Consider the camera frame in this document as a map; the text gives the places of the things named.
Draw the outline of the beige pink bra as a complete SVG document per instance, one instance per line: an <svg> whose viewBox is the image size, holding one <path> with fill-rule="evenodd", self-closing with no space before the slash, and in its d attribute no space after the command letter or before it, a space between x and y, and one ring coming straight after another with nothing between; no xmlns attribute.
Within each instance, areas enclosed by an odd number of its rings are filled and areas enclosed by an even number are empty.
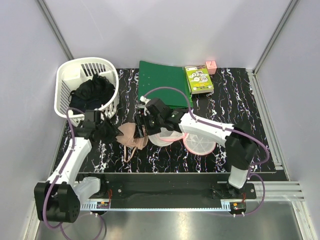
<svg viewBox="0 0 320 240"><path fill-rule="evenodd" d="M126 122L118 127L123 133L116 137L119 144L123 145L123 161L128 163L134 156L137 150L142 150L148 143L147 136L135 138L136 124Z"/></svg>

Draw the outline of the white mesh laundry bag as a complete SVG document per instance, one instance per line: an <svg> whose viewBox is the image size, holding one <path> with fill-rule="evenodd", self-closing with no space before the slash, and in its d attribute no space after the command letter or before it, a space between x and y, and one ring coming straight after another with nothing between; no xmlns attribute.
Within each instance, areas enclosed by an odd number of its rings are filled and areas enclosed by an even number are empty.
<svg viewBox="0 0 320 240"><path fill-rule="evenodd" d="M160 133L149 135L148 139L158 147L167 147L182 140L184 147L192 154L205 156L214 151L217 143L204 137L190 133L180 133L161 128Z"/></svg>

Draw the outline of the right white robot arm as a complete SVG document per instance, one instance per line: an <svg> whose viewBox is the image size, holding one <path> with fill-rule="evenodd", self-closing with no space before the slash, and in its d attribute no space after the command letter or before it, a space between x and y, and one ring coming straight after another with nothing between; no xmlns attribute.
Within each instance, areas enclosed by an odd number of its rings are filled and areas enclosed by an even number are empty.
<svg viewBox="0 0 320 240"><path fill-rule="evenodd" d="M251 136L233 124L208 120L187 109L171 109L159 98L142 96L140 102L141 113L135 116L136 137L147 136L158 147L183 140L185 148L195 155L207 155L216 145L222 146L230 164L228 195L236 199L244 194L258 148Z"/></svg>

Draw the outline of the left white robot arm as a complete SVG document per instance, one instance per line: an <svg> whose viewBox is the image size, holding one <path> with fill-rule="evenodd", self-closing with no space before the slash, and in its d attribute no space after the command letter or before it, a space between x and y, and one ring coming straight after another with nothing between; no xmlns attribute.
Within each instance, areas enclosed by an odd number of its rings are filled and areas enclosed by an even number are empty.
<svg viewBox="0 0 320 240"><path fill-rule="evenodd" d="M71 126L71 139L60 163L49 178L34 187L37 217L50 222L73 223L81 205L92 195L103 198L108 186L97 177L85 177L76 183L80 168L99 141L112 142L123 133L100 110L86 110L79 125Z"/></svg>

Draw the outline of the white plastic laundry basket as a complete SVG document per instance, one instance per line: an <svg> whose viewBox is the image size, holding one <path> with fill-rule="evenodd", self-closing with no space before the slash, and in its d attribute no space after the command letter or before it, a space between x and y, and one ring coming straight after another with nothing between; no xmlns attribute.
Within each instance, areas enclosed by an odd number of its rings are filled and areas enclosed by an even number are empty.
<svg viewBox="0 0 320 240"><path fill-rule="evenodd" d="M99 57L63 63L56 72L54 111L77 126L84 112L98 109L112 118L119 104L119 77L114 65Z"/></svg>

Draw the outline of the black clothes in basket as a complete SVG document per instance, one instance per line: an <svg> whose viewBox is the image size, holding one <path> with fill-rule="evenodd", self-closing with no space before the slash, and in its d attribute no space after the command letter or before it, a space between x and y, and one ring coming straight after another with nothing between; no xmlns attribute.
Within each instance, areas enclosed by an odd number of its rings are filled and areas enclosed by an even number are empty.
<svg viewBox="0 0 320 240"><path fill-rule="evenodd" d="M76 114L86 110L99 109L105 105L114 95L115 86L105 77L94 74L92 79L83 82L69 95L69 107L78 109Z"/></svg>

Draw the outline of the green folder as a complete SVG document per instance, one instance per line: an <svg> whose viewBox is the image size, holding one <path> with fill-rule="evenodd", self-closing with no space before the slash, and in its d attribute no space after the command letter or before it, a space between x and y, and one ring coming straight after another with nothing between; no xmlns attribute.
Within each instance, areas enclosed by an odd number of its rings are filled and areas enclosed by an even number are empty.
<svg viewBox="0 0 320 240"><path fill-rule="evenodd" d="M158 87L171 87L180 90L185 97L172 89L159 89L147 95L148 99L159 98L171 108L187 108L188 103L193 106L185 70L181 66L169 66L139 62L138 97Z"/></svg>

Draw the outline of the green book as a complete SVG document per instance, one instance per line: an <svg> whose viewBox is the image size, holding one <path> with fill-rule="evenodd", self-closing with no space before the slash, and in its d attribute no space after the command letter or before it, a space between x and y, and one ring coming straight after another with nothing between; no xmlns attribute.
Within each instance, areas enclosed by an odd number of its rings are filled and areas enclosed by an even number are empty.
<svg viewBox="0 0 320 240"><path fill-rule="evenodd" d="M185 66L184 70L192 95L214 92L214 85L205 65Z"/></svg>

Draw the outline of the pink small box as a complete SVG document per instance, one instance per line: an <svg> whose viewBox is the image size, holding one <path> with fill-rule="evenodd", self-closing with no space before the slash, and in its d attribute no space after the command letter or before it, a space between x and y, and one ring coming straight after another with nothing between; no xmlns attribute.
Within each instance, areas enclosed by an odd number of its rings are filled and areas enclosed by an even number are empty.
<svg viewBox="0 0 320 240"><path fill-rule="evenodd" d="M206 69L210 75L214 75L217 71L217 64L214 60L205 62Z"/></svg>

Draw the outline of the black marbled table mat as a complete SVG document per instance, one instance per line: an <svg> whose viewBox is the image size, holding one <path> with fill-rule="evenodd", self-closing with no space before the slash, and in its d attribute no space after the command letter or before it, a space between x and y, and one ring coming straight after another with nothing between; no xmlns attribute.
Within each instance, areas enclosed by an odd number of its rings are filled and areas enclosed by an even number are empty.
<svg viewBox="0 0 320 240"><path fill-rule="evenodd" d="M137 68L118 69L119 105L113 117L116 125L132 122L137 111L139 70ZM248 133L261 141L253 162L259 162L256 172L273 173L275 164L266 158L270 148L258 111L253 89L247 71L243 68L220 68L212 76L213 93L192 97L194 114L220 123L244 123ZM190 153L182 141L166 147L149 143L144 149L133 154L129 162L124 162L124 148L119 143L96 143L84 160L82 173L225 173L230 160L226 150L217 145L205 156Z"/></svg>

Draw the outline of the black mounting base plate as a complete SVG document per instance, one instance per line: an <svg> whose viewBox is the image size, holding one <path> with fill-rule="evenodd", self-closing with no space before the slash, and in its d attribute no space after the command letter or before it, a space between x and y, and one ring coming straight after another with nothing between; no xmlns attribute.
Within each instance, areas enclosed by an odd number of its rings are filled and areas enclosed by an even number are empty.
<svg viewBox="0 0 320 240"><path fill-rule="evenodd" d="M221 200L256 200L252 183L236 190L228 186L227 173L80 173L101 180L100 190L92 198L111 198L116 209L211 209Z"/></svg>

